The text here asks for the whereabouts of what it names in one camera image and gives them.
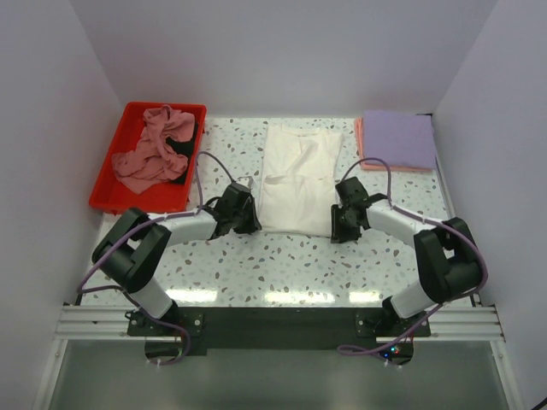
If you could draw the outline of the white t-shirt red print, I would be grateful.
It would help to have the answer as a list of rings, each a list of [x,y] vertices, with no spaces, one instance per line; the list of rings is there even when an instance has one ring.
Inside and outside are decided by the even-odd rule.
[[[326,128],[268,127],[258,219],[268,233],[331,235],[335,168],[343,134]]]

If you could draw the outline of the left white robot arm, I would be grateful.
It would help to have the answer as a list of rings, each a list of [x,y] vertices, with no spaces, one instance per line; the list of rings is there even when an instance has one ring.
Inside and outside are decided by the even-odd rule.
[[[148,316],[158,335],[171,333],[181,323],[178,305],[155,279],[164,251],[172,246],[210,241],[230,232],[260,231],[250,188],[230,183],[223,194],[190,212],[157,216],[128,209],[92,253],[93,268],[113,280]]]

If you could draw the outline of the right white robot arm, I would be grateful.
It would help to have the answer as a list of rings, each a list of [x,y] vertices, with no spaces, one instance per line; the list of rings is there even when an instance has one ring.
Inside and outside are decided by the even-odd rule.
[[[382,301],[363,324],[375,333],[398,336],[428,308],[452,302],[479,289],[487,271],[467,223],[460,218],[427,219],[398,207],[385,194],[370,195],[353,177],[335,185],[339,203],[331,206],[332,243],[357,241],[375,230],[398,239],[415,252],[418,278]]]

